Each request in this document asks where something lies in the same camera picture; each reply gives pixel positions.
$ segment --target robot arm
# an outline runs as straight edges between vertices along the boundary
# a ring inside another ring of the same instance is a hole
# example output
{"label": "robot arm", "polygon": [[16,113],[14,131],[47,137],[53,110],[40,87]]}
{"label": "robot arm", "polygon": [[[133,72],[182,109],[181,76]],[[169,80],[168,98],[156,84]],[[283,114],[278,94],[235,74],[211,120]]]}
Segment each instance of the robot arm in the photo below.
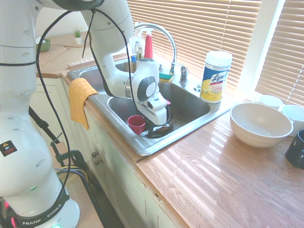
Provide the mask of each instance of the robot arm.
{"label": "robot arm", "polygon": [[[126,40],[133,35],[133,21],[126,0],[39,0],[44,6],[81,11],[87,25],[92,11],[96,8],[106,13],[123,31]],[[115,67],[112,54],[125,47],[125,41],[118,28],[106,16],[96,12],[90,29],[92,52],[109,96],[134,99],[137,109],[156,125],[167,121],[166,100],[159,93],[159,73],[157,63],[142,59],[137,62],[137,70],[131,77],[128,72]]]}
{"label": "robot arm", "polygon": [[[39,9],[80,8],[88,23],[91,4],[107,13],[127,40],[132,36],[126,0],[0,0],[0,196],[22,228],[73,228],[78,222],[79,207],[67,191],[61,191],[48,146],[30,121],[29,102],[36,89],[34,21]],[[124,40],[106,17],[99,13],[95,17],[92,47],[108,93],[131,98],[129,74],[116,69],[112,58],[125,46]],[[153,123],[165,124],[166,101],[159,93],[156,62],[138,61],[131,81],[139,111]]]}

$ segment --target white bowl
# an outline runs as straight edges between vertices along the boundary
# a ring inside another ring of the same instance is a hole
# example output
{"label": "white bowl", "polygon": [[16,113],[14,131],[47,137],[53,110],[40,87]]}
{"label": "white bowl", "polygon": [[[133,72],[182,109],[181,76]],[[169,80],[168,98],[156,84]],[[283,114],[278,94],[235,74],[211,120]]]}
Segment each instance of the white bowl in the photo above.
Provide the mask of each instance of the white bowl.
{"label": "white bowl", "polygon": [[263,105],[267,105],[272,108],[275,108],[277,110],[283,104],[283,101],[281,101],[276,96],[261,95],[260,99],[259,99],[259,103],[263,104]]}
{"label": "white bowl", "polygon": [[304,129],[304,108],[289,104],[283,106],[281,112],[294,122],[294,130],[291,132],[290,136],[295,137],[298,134],[298,131]]}
{"label": "white bowl", "polygon": [[293,130],[283,113],[267,105],[243,103],[230,113],[233,133],[241,141],[256,147],[271,147],[286,138]]}

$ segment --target potted plant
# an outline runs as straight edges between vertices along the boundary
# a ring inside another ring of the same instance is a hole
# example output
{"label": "potted plant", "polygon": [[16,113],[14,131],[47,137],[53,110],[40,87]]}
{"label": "potted plant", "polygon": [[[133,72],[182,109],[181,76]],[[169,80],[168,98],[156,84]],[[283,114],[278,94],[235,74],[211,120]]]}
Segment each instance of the potted plant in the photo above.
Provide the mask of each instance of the potted plant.
{"label": "potted plant", "polygon": [[81,44],[82,43],[82,39],[81,39],[81,32],[78,28],[74,29],[73,31],[75,40],[77,44]]}

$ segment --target sponge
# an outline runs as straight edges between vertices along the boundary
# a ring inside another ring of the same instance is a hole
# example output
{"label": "sponge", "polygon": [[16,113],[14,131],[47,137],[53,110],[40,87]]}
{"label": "sponge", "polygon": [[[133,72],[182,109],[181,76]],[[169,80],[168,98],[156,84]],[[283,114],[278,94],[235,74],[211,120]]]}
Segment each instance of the sponge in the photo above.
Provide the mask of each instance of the sponge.
{"label": "sponge", "polygon": [[173,80],[173,75],[167,75],[160,73],[160,82],[168,82],[170,83]]}

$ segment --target lysol wipes container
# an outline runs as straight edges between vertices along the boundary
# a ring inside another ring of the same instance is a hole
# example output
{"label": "lysol wipes container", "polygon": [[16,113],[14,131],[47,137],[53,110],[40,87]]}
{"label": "lysol wipes container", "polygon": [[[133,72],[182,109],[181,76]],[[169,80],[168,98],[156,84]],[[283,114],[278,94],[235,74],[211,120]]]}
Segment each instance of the lysol wipes container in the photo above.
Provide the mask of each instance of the lysol wipes container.
{"label": "lysol wipes container", "polygon": [[209,103],[217,103],[222,99],[226,79],[232,63],[232,54],[224,51],[207,53],[200,97]]}

